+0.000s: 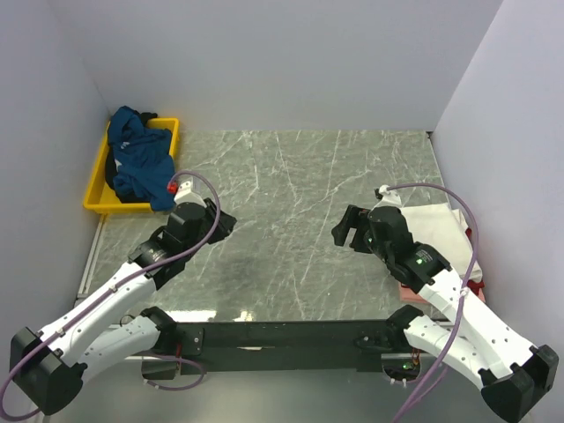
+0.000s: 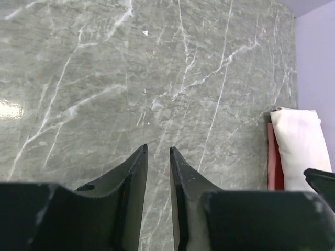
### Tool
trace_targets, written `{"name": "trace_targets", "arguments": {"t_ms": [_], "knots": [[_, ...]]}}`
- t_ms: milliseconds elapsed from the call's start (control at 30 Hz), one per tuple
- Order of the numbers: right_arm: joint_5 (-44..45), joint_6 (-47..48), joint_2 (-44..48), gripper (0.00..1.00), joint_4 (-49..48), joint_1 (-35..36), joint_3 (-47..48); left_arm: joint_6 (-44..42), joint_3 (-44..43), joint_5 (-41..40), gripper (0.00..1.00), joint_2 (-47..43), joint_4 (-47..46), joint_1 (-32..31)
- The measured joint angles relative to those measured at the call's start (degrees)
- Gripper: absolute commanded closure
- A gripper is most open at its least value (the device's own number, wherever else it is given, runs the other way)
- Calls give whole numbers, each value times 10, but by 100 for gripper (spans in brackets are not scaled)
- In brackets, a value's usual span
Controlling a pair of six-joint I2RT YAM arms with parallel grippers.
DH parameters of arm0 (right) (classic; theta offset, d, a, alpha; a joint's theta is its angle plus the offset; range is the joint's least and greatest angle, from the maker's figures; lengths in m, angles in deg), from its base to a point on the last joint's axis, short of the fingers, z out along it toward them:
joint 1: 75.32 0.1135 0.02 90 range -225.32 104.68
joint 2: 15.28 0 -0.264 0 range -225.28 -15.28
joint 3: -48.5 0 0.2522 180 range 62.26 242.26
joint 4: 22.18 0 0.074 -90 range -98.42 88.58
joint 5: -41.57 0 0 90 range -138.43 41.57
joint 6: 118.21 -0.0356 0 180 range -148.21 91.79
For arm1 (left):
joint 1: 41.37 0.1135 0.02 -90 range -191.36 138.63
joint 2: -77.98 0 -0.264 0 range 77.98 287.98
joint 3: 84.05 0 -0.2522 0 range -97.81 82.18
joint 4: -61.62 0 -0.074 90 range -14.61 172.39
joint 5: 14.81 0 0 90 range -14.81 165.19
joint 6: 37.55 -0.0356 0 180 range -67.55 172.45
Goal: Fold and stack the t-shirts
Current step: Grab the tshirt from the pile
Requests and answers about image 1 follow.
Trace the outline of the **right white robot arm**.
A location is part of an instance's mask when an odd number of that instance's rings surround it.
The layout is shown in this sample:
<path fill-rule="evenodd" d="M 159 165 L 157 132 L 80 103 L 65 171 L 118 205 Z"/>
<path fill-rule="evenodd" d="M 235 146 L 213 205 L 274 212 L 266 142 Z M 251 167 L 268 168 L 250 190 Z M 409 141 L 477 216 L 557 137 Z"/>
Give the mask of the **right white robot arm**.
<path fill-rule="evenodd" d="M 380 258 L 391 276 L 432 304 L 453 327 L 442 328 L 406 305 L 387 321 L 391 348 L 433 354 L 471 381 L 489 408 L 506 422 L 519 422 L 553 387 L 559 356 L 512 330 L 477 295 L 434 247 L 415 241 L 394 206 L 371 210 L 349 205 L 331 230 L 338 246 Z"/>

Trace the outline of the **blue printed t-shirt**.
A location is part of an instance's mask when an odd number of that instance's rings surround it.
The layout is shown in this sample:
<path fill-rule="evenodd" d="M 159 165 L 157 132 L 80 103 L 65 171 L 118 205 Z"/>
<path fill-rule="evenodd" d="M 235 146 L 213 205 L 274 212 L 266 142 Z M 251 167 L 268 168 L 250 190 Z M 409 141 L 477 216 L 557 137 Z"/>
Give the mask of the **blue printed t-shirt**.
<path fill-rule="evenodd" d="M 118 108 L 110 119 L 108 142 L 113 147 L 118 175 L 114 178 L 118 194 L 133 191 L 155 212 L 174 207 L 174 196 L 167 185 L 175 174 L 169 154 L 169 130 L 144 127 L 129 111 Z"/>

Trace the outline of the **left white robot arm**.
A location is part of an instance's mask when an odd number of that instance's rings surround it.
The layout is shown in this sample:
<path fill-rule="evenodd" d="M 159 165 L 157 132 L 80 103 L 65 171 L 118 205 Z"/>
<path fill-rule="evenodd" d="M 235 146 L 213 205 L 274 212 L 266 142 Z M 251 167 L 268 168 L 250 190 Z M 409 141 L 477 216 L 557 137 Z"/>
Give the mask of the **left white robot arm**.
<path fill-rule="evenodd" d="M 87 381 L 125 357 L 151 349 L 157 354 L 170 352 L 176 342 L 175 322 L 159 308 L 120 329 L 109 327 L 181 273 L 201 247 L 228 237 L 236 222 L 210 198 L 178 204 L 167 223 L 77 307 L 40 330 L 25 327 L 13 336 L 11 382 L 38 412 L 52 415 L 65 408 Z"/>

